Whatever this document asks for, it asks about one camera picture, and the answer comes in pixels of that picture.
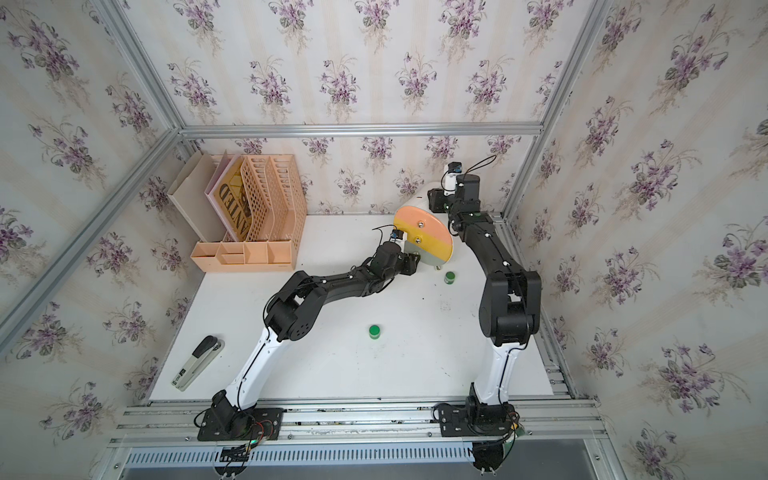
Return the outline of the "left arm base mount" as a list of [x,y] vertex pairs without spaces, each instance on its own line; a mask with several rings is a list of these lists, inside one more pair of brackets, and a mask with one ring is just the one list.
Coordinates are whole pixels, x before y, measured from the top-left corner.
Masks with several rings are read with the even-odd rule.
[[221,390],[212,397],[210,407],[195,416],[193,424],[201,442],[276,440],[284,413],[281,408],[240,410]]

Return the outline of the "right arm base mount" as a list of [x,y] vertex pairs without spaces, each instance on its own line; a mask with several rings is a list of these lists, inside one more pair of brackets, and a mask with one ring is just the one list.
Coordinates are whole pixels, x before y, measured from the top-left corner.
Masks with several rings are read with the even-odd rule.
[[442,437],[509,438],[520,424],[520,416],[512,404],[484,403],[474,384],[471,384],[464,404],[440,402],[432,407],[431,414]]

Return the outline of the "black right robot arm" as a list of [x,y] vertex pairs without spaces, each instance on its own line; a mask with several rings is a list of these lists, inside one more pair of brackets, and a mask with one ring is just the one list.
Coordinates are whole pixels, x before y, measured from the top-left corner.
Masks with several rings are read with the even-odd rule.
[[470,396],[478,404],[502,405],[517,358],[540,329],[541,278],[513,258],[478,200],[440,188],[430,189],[427,198],[431,212],[447,215],[449,232],[472,251],[485,275],[478,320],[490,347]]

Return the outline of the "pink top drawer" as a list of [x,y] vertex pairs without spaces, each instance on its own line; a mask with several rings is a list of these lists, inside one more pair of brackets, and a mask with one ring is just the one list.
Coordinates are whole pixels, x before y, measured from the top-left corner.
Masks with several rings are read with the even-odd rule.
[[409,235],[448,235],[444,222],[429,210],[414,205],[400,207],[394,215],[394,225]]

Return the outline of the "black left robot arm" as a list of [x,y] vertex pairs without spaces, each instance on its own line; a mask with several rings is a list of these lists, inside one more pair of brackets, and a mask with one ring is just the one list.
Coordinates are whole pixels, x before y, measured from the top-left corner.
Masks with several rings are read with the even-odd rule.
[[396,277],[415,274],[420,260],[420,254],[407,253],[397,242],[385,241],[346,273],[312,276],[304,270],[295,272],[265,304],[258,342],[232,382],[213,401],[225,399],[237,412],[255,406],[283,347],[304,338],[325,305],[378,294]]

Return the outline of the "yellow drawer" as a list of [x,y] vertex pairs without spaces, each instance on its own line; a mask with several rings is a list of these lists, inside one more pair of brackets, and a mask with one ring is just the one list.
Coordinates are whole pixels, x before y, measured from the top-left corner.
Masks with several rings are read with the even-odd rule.
[[436,217],[425,213],[396,216],[394,224],[407,235],[409,245],[447,262],[453,253],[453,236]]

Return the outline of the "grey bottom drawer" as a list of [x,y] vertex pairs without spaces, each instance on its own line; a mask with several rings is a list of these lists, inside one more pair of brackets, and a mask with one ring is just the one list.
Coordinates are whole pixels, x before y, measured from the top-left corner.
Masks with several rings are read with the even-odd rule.
[[428,236],[409,237],[405,241],[406,253],[418,253],[420,263],[430,266],[442,266],[450,261],[453,255],[453,242],[444,241]]

